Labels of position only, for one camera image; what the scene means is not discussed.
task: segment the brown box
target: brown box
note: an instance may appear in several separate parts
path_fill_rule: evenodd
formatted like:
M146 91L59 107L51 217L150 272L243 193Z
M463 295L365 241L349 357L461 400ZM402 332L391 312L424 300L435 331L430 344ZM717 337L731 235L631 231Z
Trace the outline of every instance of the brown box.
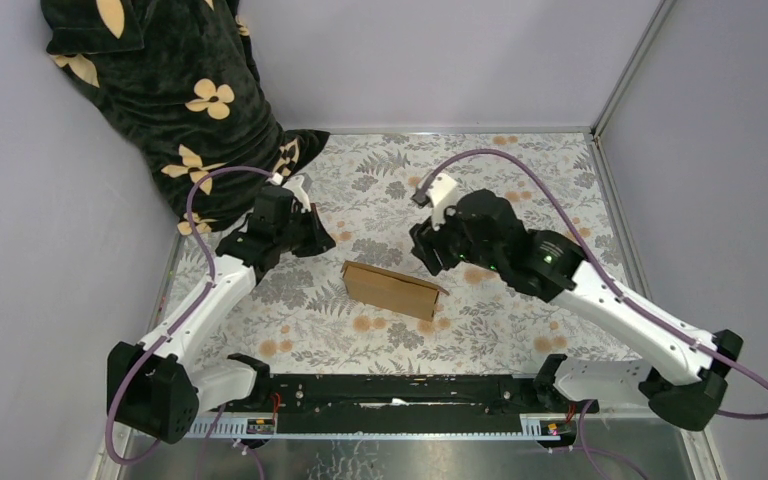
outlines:
M420 320L432 321L444 288L425 280L357 262L343 264L343 282L349 297Z

